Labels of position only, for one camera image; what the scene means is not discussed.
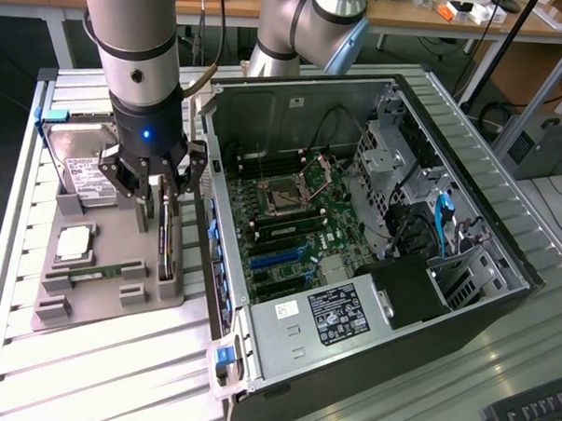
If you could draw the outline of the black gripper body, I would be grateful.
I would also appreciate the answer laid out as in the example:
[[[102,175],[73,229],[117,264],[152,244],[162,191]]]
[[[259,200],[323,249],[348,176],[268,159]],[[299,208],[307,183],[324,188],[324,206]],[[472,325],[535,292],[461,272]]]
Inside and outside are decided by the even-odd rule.
[[[137,170],[144,159],[149,170],[163,166],[162,159],[176,168],[187,152],[187,138],[183,132],[181,87],[170,96],[150,106],[128,105],[110,93],[116,119],[121,158]]]

